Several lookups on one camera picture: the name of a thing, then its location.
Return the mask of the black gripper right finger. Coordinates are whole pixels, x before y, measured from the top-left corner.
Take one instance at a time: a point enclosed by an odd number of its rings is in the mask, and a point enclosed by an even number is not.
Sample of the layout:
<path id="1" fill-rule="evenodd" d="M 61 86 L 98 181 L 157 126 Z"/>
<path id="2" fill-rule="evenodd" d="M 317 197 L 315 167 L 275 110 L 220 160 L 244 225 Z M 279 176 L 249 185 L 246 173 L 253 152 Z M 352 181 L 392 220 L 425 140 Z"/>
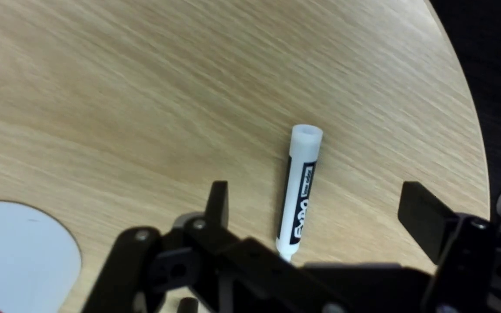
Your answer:
<path id="1" fill-rule="evenodd" d="M 399 221 L 435 265 L 425 313 L 501 313 L 501 230 L 454 213 L 418 181 L 402 185 Z"/>

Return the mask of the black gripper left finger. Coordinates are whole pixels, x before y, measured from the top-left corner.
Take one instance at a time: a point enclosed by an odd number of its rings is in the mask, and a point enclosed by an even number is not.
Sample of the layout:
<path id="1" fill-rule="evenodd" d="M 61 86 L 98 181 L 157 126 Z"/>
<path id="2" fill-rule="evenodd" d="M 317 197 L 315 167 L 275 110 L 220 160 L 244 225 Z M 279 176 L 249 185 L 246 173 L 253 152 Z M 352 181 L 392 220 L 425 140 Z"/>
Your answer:
<path id="1" fill-rule="evenodd" d="M 214 313 L 296 313 L 291 267 L 256 240 L 228 232 L 228 183 L 211 187 L 206 211 L 169 234 L 124 230 L 82 313 L 159 313 L 171 291 L 187 287 L 180 313 L 199 303 Z"/>

